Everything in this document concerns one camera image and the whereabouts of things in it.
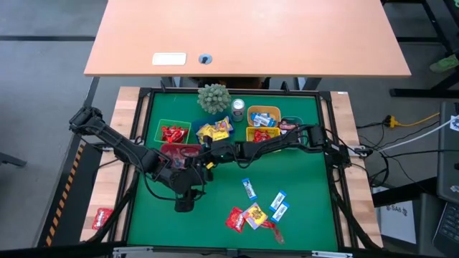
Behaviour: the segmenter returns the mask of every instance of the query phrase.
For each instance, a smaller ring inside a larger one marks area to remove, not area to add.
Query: succulent plant
[[[213,115],[222,112],[231,103],[231,96],[224,85],[205,85],[198,93],[198,103],[202,109]]]

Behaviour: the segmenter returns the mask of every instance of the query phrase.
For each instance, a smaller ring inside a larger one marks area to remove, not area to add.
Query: small red package
[[[112,212],[113,212],[112,209],[99,208],[94,218],[93,229],[95,230],[100,229],[105,224],[105,222],[107,221],[108,217],[112,214]]]
[[[279,244],[284,244],[284,237],[282,236],[282,234],[280,234],[280,230],[277,229],[275,227],[275,223],[274,222],[271,222],[271,221],[265,221],[263,222],[263,224],[260,225],[261,227],[264,227],[266,229],[272,229],[273,232],[274,232],[274,236],[275,236],[275,240],[279,243]]]
[[[228,216],[228,219],[224,224],[227,225],[227,227],[230,229],[234,229],[235,231],[241,233],[245,224],[245,219],[242,215],[242,212],[244,212],[242,209],[233,207],[231,213]]]

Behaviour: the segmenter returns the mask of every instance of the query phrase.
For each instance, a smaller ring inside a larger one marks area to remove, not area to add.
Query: can
[[[235,122],[240,122],[244,119],[245,103],[244,100],[236,99],[231,104],[231,118]]]

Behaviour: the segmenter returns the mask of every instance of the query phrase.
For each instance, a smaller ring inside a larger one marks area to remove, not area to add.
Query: wooden desk
[[[131,131],[134,112],[138,99],[137,87],[122,87],[118,94],[118,99],[115,104],[115,111],[110,123],[118,132],[128,137]],[[351,103],[346,92],[332,92],[333,112],[335,114],[336,126],[339,132],[339,137],[349,145],[357,145],[359,139],[355,128],[354,116],[352,114]],[[326,104],[322,105],[324,114],[327,113]],[[146,105],[143,105],[141,118],[139,120],[138,135],[141,134],[143,121],[145,119]],[[104,153],[101,163],[114,159],[112,153]],[[364,162],[358,158],[351,158],[352,163],[364,166]],[[120,183],[120,175],[123,165],[121,162],[113,163],[109,166],[102,167],[95,179],[93,194],[91,196],[90,205],[87,210],[85,224],[81,233],[80,239],[87,240],[94,233],[92,224],[98,208],[113,208],[115,204],[116,193]],[[131,181],[133,170],[130,170],[128,182]],[[347,186],[351,199],[351,206],[354,216],[361,224],[365,232],[372,240],[382,247],[381,235],[374,213],[372,195],[369,189],[368,180],[365,171],[361,168],[350,167],[346,169]],[[121,239],[125,214],[122,213],[118,220],[117,232],[115,240]],[[344,242],[346,246],[350,246],[349,230],[346,219],[341,215],[341,226],[343,229]]]
[[[186,64],[152,65],[157,52]],[[411,75],[379,0],[110,0],[85,74]]]

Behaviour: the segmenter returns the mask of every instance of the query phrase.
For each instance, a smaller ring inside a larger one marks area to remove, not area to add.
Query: desk top
[[[152,65],[158,52],[185,65]],[[199,55],[210,54],[210,64]],[[405,77],[379,0],[110,0],[86,75]]]
[[[110,126],[118,130],[125,136],[129,136],[131,131],[134,112],[136,109],[138,99],[137,87],[122,87],[120,89],[118,99],[115,105],[115,111],[111,120]],[[332,92],[333,111],[336,119],[336,126],[338,128],[339,136],[346,143],[350,145],[357,145],[358,137],[355,128],[355,122],[352,115],[349,96],[347,94],[338,94]],[[146,101],[142,107],[141,118],[139,120],[138,135],[141,134],[143,121],[145,119]],[[327,113],[326,103],[323,102],[324,115]],[[101,163],[113,159],[112,153],[104,153]],[[363,161],[358,158],[351,158],[352,163],[363,165]],[[122,163],[117,162],[109,166],[101,168],[97,174],[93,194],[91,196],[90,205],[87,210],[85,224],[81,233],[81,240],[89,239],[95,230],[91,229],[94,221],[96,211],[98,208],[113,208],[115,203],[116,193],[120,183],[120,174],[122,170]],[[132,170],[128,177],[128,182],[131,181]],[[351,199],[352,211],[354,216],[361,224],[365,232],[372,238],[378,245],[382,246],[379,227],[374,213],[372,203],[372,195],[369,190],[368,181],[366,179],[365,171],[357,167],[350,167],[346,169],[347,186],[349,189],[349,196]],[[123,230],[125,214],[121,214],[118,222],[117,232],[115,235],[116,240],[121,239],[121,232]],[[341,215],[341,227],[344,235],[344,243],[350,246],[349,230],[345,218]]]

